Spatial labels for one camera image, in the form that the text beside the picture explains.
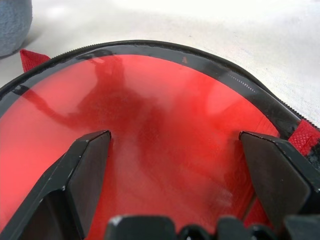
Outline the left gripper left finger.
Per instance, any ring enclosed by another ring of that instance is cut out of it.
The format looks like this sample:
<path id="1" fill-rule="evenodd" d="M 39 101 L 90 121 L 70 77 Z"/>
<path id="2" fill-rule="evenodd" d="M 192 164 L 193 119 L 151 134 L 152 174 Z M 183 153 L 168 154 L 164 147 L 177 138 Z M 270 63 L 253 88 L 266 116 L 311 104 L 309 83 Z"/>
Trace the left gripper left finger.
<path id="1" fill-rule="evenodd" d="M 112 135 L 75 140 L 38 179 L 0 240 L 84 240 L 100 199 Z"/>

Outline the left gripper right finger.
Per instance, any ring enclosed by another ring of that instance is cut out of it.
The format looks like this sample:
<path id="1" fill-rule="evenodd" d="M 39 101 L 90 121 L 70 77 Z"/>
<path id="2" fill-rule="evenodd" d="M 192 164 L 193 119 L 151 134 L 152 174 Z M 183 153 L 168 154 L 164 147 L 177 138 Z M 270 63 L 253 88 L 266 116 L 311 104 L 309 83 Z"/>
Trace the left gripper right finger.
<path id="1" fill-rule="evenodd" d="M 320 214 L 320 171 L 287 140 L 239 134 L 252 185 L 273 225 L 289 215 Z"/>

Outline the black clear paddle case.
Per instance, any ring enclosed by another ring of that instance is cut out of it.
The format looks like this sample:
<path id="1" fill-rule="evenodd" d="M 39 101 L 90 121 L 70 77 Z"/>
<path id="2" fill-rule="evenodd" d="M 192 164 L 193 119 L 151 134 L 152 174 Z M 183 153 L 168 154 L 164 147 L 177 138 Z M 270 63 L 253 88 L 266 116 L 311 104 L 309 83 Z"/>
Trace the black clear paddle case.
<path id="1" fill-rule="evenodd" d="M 0 88 L 0 117 L 16 100 L 12 92 L 19 84 L 34 85 L 40 81 L 41 74 L 48 76 L 51 70 L 61 70 L 74 63 L 126 54 L 173 63 L 183 61 L 187 67 L 216 78 L 249 101 L 277 130 L 277 135 L 248 130 L 240 133 L 253 132 L 286 140 L 320 171 L 320 128 L 281 101 L 238 65 L 207 52 L 174 43 L 149 40 L 109 42 L 82 47 L 54 58 L 23 49 L 20 52 L 23 74 Z M 320 240 L 320 214 L 288 215 L 281 225 L 273 225 L 257 197 L 248 166 L 247 170 L 253 188 L 253 202 L 245 218 L 223 215 L 218 218 L 214 230 L 209 231 L 197 223 L 177 227 L 169 216 L 161 214 L 120 214 L 111 217 L 102 238 L 94 240 Z"/>

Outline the red table tennis paddle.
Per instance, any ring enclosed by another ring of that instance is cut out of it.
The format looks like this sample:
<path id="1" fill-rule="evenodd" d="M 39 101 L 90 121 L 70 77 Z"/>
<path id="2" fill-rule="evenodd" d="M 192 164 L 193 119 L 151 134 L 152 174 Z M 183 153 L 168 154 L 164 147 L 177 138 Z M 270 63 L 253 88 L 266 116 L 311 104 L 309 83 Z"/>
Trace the red table tennis paddle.
<path id="1" fill-rule="evenodd" d="M 248 100 L 183 61 L 95 57 L 12 91 L 0 117 L 0 232 L 36 181 L 79 137 L 111 143 L 87 240 L 116 215 L 157 214 L 178 228 L 243 219 L 254 200 L 241 131 L 278 134 Z"/>

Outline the grey textured round object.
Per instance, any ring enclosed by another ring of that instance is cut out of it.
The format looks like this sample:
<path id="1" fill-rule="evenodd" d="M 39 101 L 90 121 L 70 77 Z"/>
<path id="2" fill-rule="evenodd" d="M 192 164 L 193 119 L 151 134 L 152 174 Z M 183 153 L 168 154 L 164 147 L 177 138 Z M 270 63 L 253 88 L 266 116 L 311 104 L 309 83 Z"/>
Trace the grey textured round object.
<path id="1" fill-rule="evenodd" d="M 21 47 L 32 19 L 32 0 L 0 0 L 0 57 Z"/>

